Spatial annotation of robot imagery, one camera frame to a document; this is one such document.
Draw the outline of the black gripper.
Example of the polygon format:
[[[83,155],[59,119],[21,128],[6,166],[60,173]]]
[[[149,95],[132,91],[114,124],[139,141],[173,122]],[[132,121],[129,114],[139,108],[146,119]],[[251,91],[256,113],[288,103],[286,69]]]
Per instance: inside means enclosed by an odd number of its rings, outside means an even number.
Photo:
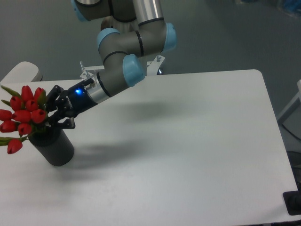
[[[86,86],[92,84],[92,81],[81,81],[64,90],[62,87],[55,85],[46,96],[45,109],[47,112],[54,111],[53,115],[48,118],[48,123],[53,128],[59,129],[75,129],[76,125],[74,117],[80,113],[97,105],[92,100]],[[59,122],[60,118],[66,118],[63,122]]]

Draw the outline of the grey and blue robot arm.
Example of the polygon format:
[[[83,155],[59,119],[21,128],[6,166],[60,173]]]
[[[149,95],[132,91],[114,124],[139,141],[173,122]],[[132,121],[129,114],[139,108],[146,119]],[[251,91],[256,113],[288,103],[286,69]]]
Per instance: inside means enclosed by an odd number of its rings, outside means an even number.
[[[97,36],[97,49],[104,69],[67,90],[54,86],[47,96],[47,125],[75,127],[74,118],[145,78],[139,58],[173,50],[177,44],[174,26],[164,20],[158,0],[74,0],[80,21],[111,16],[117,22],[137,22],[136,29],[120,32],[109,26]]]

